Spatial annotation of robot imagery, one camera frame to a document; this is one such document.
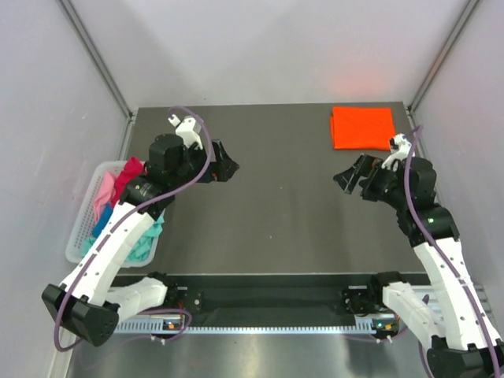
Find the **orange t shirt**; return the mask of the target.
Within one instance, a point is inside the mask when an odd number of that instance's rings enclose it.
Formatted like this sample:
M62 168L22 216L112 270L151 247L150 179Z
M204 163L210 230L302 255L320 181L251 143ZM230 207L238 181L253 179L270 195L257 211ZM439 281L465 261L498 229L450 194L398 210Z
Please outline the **orange t shirt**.
M389 151L395 136L390 108L335 106L330 118L332 145L335 150Z

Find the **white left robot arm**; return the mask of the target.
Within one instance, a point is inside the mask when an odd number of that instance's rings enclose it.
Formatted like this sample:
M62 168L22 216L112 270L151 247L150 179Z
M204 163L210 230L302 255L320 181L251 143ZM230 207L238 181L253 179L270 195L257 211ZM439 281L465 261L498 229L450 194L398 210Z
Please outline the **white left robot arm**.
M121 321L153 307L165 313L174 310L179 295L173 280L161 273L150 273L117 291L110 288L133 246L176 194L194 183L226 182L238 169L218 139L207 152L196 142L185 145L175 134L157 136L140 174L127 182L86 256L60 284L50 283L42 292L54 320L57 350L65 350L59 339L62 328L99 347Z

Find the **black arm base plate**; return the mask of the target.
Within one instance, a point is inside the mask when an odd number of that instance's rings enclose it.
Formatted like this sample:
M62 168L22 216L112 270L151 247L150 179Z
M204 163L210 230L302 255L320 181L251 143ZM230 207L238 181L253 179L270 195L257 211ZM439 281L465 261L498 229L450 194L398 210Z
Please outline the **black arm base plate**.
M217 309L315 309L325 308L340 313L367 315L386 306L382 296L370 289L327 287L231 287L198 289L195 297L180 302L197 313Z

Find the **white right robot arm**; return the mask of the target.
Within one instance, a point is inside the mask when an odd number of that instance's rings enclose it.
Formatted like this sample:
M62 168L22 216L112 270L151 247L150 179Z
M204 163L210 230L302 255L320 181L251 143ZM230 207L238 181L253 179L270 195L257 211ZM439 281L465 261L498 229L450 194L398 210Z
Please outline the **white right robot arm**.
M333 180L350 194L391 206L398 226L428 275L439 312L415 294L398 272L381 272L369 282L367 299L376 311L403 319L426 352L434 377L501 377L503 338L477 296L461 251L460 233L450 211L435 200L437 174L421 157L393 162L361 155Z

